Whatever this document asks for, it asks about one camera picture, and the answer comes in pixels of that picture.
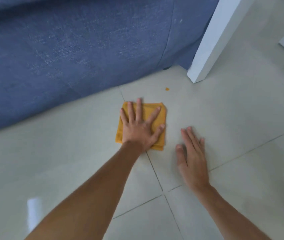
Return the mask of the person's right hand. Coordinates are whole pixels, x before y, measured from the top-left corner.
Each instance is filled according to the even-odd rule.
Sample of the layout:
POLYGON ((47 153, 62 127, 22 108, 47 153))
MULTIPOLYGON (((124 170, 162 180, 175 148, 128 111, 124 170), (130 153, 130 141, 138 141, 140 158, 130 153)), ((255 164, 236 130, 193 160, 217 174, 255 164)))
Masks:
POLYGON ((199 140, 191 126, 181 129, 186 166, 179 168, 185 184, 195 195, 201 195, 210 188, 206 157, 201 157, 199 140))

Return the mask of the person's left hand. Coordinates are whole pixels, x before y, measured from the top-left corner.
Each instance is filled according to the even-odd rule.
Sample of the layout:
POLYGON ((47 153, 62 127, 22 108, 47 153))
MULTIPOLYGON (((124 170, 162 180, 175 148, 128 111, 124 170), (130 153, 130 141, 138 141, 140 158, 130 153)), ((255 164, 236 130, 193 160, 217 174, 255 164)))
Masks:
POLYGON ((143 151, 147 151, 155 143, 152 142, 151 125, 160 113, 161 108, 156 108, 152 114, 143 121, 136 121, 136 102, 124 102, 122 108, 129 120, 128 126, 123 126, 122 144, 127 142, 138 143, 143 151))

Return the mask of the orange cloth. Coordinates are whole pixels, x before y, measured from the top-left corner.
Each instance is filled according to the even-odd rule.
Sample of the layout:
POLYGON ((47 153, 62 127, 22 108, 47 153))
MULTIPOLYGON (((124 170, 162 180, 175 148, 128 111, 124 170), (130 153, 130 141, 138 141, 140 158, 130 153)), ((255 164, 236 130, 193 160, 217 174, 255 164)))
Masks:
MULTIPOLYGON (((164 106, 163 103, 146 103, 146 104, 142 104, 143 120, 146 120, 147 118, 149 118, 149 116, 152 114, 152 112, 156 108, 159 108, 159 107, 161 108, 160 113, 158 114, 158 116, 156 117, 156 119, 153 121, 153 123, 151 125, 151 132, 152 133, 154 133, 155 130, 160 125, 166 124, 166 114, 167 114, 166 107, 164 106)), ((122 120, 120 118, 119 119, 118 128, 117 128, 117 132, 116 132, 116 137, 115 137, 116 143, 120 143, 121 144, 122 143, 122 137, 123 137, 123 122, 122 122, 122 120)), ((150 149, 157 150, 157 151, 163 151, 164 145, 165 145, 165 129, 163 130, 163 132, 158 137, 158 140, 156 141, 156 143, 154 143, 150 147, 150 149)))

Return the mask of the person's left forearm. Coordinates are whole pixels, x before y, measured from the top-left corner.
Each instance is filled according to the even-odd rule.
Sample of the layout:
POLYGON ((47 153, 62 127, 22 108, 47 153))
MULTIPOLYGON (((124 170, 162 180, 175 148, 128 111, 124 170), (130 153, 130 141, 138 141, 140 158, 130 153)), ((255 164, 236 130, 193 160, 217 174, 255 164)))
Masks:
POLYGON ((60 202, 25 240, 102 240, 128 176, 146 146, 127 141, 92 177, 60 202))

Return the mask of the person's right forearm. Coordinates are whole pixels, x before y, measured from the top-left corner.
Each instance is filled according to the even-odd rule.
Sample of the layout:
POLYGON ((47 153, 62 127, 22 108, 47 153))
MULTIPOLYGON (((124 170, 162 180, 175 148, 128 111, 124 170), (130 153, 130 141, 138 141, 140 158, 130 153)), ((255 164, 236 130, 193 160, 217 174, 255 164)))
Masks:
POLYGON ((224 240, 272 240, 211 185, 192 187, 191 190, 215 222, 224 240))

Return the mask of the blue fabric sofa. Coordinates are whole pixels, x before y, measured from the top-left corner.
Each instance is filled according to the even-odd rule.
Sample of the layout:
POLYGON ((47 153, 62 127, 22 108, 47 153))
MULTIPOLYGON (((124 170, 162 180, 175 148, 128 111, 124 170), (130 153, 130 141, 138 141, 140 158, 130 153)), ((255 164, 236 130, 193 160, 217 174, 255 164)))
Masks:
POLYGON ((0 129, 180 65, 219 0, 0 0, 0 129))

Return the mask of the thick white table leg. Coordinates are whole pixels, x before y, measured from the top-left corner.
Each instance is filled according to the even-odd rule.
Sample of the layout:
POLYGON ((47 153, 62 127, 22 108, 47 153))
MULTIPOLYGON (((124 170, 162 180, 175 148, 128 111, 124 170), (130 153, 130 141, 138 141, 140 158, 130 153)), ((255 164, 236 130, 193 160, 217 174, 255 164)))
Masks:
POLYGON ((187 76, 204 80, 255 0, 219 0, 187 76))

